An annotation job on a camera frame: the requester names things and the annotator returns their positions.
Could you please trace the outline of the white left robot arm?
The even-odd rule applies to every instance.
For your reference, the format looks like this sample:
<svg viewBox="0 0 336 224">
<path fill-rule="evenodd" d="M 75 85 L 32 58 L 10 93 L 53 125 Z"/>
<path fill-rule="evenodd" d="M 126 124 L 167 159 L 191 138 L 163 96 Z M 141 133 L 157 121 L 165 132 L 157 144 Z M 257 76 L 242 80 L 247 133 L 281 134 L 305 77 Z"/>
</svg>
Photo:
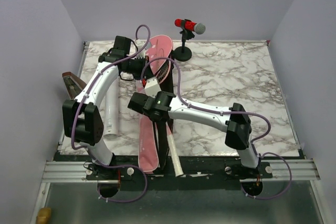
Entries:
<svg viewBox="0 0 336 224">
<path fill-rule="evenodd" d="M 130 55 L 132 39 L 116 36 L 113 47 L 99 56 L 97 68 L 85 88 L 62 105 L 64 132 L 71 139 L 71 147 L 86 149 L 92 160 L 99 164 L 98 173 L 104 179 L 112 179 L 117 170 L 111 163 L 114 154 L 102 140 L 104 125 L 99 107 L 120 73 L 140 74 L 145 60 L 136 57 L 145 52 L 149 42 L 150 36 Z"/>
</svg>

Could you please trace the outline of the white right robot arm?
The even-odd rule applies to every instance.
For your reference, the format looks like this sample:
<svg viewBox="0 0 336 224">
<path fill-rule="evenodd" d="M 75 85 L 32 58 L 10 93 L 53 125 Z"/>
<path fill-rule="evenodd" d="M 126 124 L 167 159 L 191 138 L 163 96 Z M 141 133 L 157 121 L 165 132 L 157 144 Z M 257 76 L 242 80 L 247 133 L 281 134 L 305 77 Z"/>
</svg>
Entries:
<svg viewBox="0 0 336 224">
<path fill-rule="evenodd" d="M 225 145 L 235 149 L 240 157 L 242 173 L 252 178 L 260 172 L 259 158 L 249 142 L 251 120 L 241 104 L 220 107 L 192 103 L 172 93 L 160 91 L 156 97 L 134 93 L 128 108 L 149 117 L 153 122 L 185 120 L 224 132 Z"/>
</svg>

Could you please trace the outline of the white shuttlecock tube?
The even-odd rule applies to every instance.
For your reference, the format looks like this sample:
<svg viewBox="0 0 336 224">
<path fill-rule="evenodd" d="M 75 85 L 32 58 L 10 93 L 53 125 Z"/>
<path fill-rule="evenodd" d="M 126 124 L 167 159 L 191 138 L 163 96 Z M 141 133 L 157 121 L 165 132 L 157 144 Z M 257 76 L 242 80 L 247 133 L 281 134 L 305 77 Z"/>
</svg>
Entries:
<svg viewBox="0 0 336 224">
<path fill-rule="evenodd" d="M 104 138 L 112 140 L 119 133 L 119 79 L 106 92 L 104 107 Z"/>
</svg>

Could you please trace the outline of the pink racket bag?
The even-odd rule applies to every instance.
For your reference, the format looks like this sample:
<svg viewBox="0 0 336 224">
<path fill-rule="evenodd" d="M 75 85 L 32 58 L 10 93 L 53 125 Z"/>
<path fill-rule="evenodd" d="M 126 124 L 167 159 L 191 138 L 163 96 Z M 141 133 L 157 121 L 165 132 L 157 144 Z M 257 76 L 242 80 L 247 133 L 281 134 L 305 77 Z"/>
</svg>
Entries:
<svg viewBox="0 0 336 224">
<path fill-rule="evenodd" d="M 173 42 L 167 35 L 157 35 L 150 39 L 145 55 L 150 59 L 168 57 L 173 49 Z M 159 156 L 156 150 L 152 121 L 139 115 L 139 154 L 138 165 L 147 174 L 152 174 L 159 167 Z"/>
</svg>

